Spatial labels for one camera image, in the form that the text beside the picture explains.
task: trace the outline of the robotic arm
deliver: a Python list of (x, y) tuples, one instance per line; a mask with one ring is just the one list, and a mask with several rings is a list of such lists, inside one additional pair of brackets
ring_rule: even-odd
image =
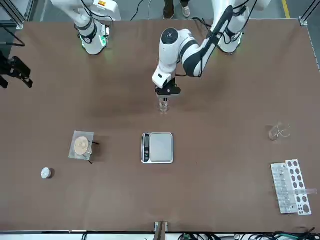
[(107, 46), (109, 27), (99, 21), (120, 21), (118, 5), (112, 0), (51, 0), (65, 12), (80, 33), (82, 46), (88, 54), (97, 55)]
[[(181, 90), (175, 83), (177, 64), (182, 63), (189, 77), (201, 77), (207, 62), (218, 46), (225, 53), (233, 53), (240, 44), (243, 29), (250, 17), (246, 4), (251, 0), (212, 0), (214, 19), (205, 40), (197, 43), (188, 29), (167, 28), (161, 35), (159, 63), (152, 81), (158, 97), (178, 95)], [(271, 0), (253, 0), (264, 10)]]

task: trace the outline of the gray floor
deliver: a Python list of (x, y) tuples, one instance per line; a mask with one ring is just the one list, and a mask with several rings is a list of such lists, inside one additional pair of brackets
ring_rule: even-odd
[[(298, 18), (304, 14), (313, 0), (286, 0), (291, 18)], [(307, 20), (308, 30), (312, 41), (314, 53), (320, 60), (320, 5), (314, 10), (312, 15)]]

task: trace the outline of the shoe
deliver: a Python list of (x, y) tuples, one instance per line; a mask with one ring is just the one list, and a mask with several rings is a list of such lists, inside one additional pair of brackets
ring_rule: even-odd
[(163, 13), (163, 19), (173, 19), (175, 16), (175, 10), (173, 9), (173, 14), (171, 16), (165, 15), (165, 13)]
[(190, 7), (189, 7), (189, 6), (183, 7), (182, 5), (181, 5), (181, 7), (182, 7), (183, 16), (184, 16), (185, 18), (190, 17)]

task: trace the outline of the metal frame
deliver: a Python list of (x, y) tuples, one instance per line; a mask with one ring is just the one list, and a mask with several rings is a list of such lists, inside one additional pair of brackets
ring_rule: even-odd
[(24, 21), (28, 21), (30, 19), (32, 9), (35, 6), (35, 1), (36, 0), (29, 0), (25, 14), (23, 15), (18, 10), (18, 8), (11, 2), (11, 0), (1, 0), (0, 6), (2, 6), (2, 8), (12, 19), (12, 21), (10, 22), (2, 21), (1, 23), (4, 24), (6, 27), (12, 27), (13, 23), (15, 23), (16, 29), (22, 30), (24, 27)]
[[(23, 231), (0, 231), (1, 235), (47, 235), (47, 234), (154, 234), (154, 231), (90, 231), (90, 230), (23, 230)], [(230, 234), (230, 235), (252, 235), (252, 234), (272, 234), (273, 232), (260, 232), (260, 231), (166, 231), (166, 234)], [(301, 232), (288, 232), (290, 234), (299, 235)]]
[(6, 28), (15, 28), (17, 26), (13, 20), (0, 20), (0, 24)]
[(314, 0), (311, 5), (307, 8), (307, 10), (304, 12), (304, 14), (299, 17), (299, 21), (300, 21), (300, 25), (301, 26), (307, 26), (308, 25), (308, 18), (310, 17), (310, 15), (317, 9), (317, 7), (320, 4), (320, 0)]
[(154, 223), (154, 238), (153, 240), (166, 240), (166, 232), (168, 231), (168, 223), (164, 221), (156, 221)]

